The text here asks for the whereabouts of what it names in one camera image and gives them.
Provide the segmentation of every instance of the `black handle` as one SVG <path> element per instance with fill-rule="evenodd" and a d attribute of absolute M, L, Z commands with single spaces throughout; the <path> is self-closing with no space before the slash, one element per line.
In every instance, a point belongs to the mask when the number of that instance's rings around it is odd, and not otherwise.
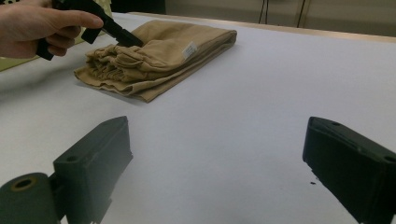
<path fill-rule="evenodd" d="M 53 58 L 53 54 L 49 52 L 49 43 L 45 38 L 38 40 L 37 51 L 35 52 L 36 55 L 40 56 L 43 59 L 47 59 L 51 61 Z"/>

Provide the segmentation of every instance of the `beige cloth bag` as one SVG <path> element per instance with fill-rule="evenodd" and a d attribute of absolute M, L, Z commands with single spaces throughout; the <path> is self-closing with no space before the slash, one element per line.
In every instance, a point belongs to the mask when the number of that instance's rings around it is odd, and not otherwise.
<path fill-rule="evenodd" d="M 144 46 L 109 45 L 88 52 L 76 77 L 98 89 L 150 102 L 233 46 L 236 31 L 149 21 L 133 31 Z"/>

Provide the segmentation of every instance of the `folded fabric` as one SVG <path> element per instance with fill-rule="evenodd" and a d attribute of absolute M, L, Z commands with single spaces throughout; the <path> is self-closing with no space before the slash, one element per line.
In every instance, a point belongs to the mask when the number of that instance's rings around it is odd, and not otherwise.
<path fill-rule="evenodd" d="M 82 82 L 150 102 L 233 46 L 236 31 L 149 21 L 132 31 L 143 47 L 109 45 L 86 54 Z"/>

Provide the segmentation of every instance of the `cable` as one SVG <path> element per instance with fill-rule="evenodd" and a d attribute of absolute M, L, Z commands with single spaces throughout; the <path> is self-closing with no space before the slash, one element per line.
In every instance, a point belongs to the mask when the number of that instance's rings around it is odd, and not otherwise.
<path fill-rule="evenodd" d="M 265 0 L 262 0 L 262 12 L 264 11 Z M 262 12 L 260 13 L 259 23 L 262 21 Z"/>
<path fill-rule="evenodd" d="M 264 23 L 268 24 L 268 5 L 270 0 L 267 0 L 266 9 L 265 9 L 265 19 Z M 265 0 L 262 0 L 262 12 L 260 13 L 259 23 L 262 21 L 262 13 L 264 12 Z"/>
<path fill-rule="evenodd" d="M 268 24 L 268 5 L 270 5 L 270 0 L 267 0 L 267 9 L 265 10 L 265 24 Z"/>

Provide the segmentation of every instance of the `finger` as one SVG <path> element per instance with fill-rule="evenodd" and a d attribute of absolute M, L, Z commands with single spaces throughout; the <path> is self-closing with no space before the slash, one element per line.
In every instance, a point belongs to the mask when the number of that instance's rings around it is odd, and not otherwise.
<path fill-rule="evenodd" d="M 53 20 L 55 27 L 62 29 L 66 26 L 83 26 L 91 29 L 99 29 L 103 26 L 103 21 L 99 17 L 78 10 L 54 10 L 53 16 L 56 18 Z"/>
<path fill-rule="evenodd" d="M 80 32 L 81 32 L 81 27 L 79 26 L 67 26 L 59 30 L 56 34 L 74 39 L 79 35 Z"/>
<path fill-rule="evenodd" d="M 50 45 L 61 49 L 68 49 L 75 45 L 74 38 L 67 38 L 57 34 L 48 36 L 46 40 Z"/>
<path fill-rule="evenodd" d="M 60 56 L 63 57 L 64 55 L 66 55 L 67 49 L 62 49 L 62 48 L 58 48 L 55 46 L 49 46 L 48 47 L 49 53 L 56 55 L 56 56 Z"/>

